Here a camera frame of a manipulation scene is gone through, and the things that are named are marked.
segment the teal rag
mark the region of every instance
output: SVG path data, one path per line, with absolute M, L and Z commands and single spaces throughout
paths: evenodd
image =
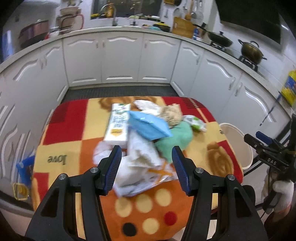
M 179 146 L 181 150 L 186 149 L 193 138 L 191 126 L 185 121 L 181 121 L 171 130 L 172 137 L 161 138 L 154 143 L 157 150 L 161 153 L 168 163 L 172 162 L 172 148 Z

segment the tablecloth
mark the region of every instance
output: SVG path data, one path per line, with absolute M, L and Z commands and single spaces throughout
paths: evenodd
M 126 96 L 76 100 L 56 108 L 37 148 L 32 180 L 34 209 L 60 173 L 83 174 L 94 166 L 93 150 L 104 138 L 112 103 L 133 103 L 136 99 L 150 100 L 160 106 L 179 104 L 184 115 L 195 115 L 207 123 L 207 132 L 194 132 L 184 155 L 197 167 L 212 173 L 205 157 L 206 146 L 216 141 L 227 151 L 234 167 L 233 174 L 242 182 L 242 169 L 226 136 L 211 113 L 194 99 Z M 138 110 L 134 104 L 131 109 Z M 80 194 L 76 197 L 78 235 L 85 238 Z M 217 197 L 213 194 L 212 209 L 217 207 Z M 101 197 L 101 204 L 112 240 L 155 241 L 171 238 L 186 225 L 192 197 L 187 197 L 179 181 L 174 180 L 130 198 L 117 198 L 111 190 Z

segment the gloved hand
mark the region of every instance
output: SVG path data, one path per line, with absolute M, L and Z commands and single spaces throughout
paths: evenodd
M 276 180 L 277 174 L 271 172 L 269 177 L 269 183 L 271 183 Z M 292 181 L 286 182 L 286 181 L 275 181 L 272 185 L 272 189 L 275 192 L 281 193 L 281 198 L 278 202 L 278 204 L 274 207 L 275 213 L 280 213 L 284 210 L 286 210 L 288 207 L 290 207 L 294 192 L 294 183 Z M 267 175 L 264 179 L 264 186 L 261 193 L 261 199 L 264 200 L 268 196 L 268 170 Z

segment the red dot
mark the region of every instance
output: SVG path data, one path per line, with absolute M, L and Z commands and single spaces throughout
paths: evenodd
M 169 211 L 165 214 L 164 221 L 167 226 L 174 225 L 177 221 L 177 215 L 174 212 Z

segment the screw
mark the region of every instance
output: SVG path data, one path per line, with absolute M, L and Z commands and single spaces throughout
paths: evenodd
M 99 169 L 97 167 L 92 167 L 91 168 L 91 173 L 96 173 Z
M 60 180 L 64 180 L 66 178 L 66 174 L 62 173 L 59 175 Z
M 233 180 L 235 179 L 235 176 L 232 175 L 232 174 L 228 174 L 227 177 L 228 177 L 228 179 L 231 180 L 231 181 L 233 181 Z
M 197 172 L 197 173 L 203 173 L 203 169 L 202 168 L 200 168 L 200 167 L 197 167 L 196 169 L 195 169 L 195 171 Z

